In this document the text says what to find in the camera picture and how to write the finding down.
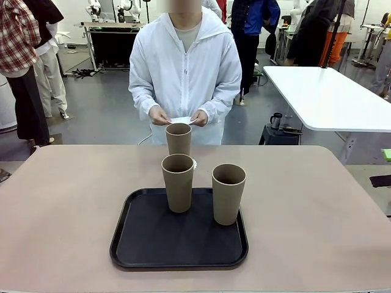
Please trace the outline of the person's left hand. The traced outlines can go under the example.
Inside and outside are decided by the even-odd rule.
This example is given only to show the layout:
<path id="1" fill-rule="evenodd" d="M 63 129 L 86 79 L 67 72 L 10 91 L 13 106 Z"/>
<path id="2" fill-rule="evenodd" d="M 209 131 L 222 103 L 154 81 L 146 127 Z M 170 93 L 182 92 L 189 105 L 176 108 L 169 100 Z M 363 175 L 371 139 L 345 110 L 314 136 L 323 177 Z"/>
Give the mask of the person's left hand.
<path id="1" fill-rule="evenodd" d="M 191 117 L 191 125 L 204 127 L 208 123 L 208 116 L 203 110 L 197 110 Z"/>

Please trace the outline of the person's right hand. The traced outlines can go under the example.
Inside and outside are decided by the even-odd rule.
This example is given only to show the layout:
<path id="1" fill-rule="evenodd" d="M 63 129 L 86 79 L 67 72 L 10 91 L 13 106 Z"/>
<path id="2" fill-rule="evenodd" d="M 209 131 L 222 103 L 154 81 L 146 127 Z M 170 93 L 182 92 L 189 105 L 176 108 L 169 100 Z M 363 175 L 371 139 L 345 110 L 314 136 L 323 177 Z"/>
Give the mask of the person's right hand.
<path id="1" fill-rule="evenodd" d="M 170 118 L 160 106 L 153 106 L 149 110 L 151 123 L 156 126 L 164 126 L 171 124 Z"/>

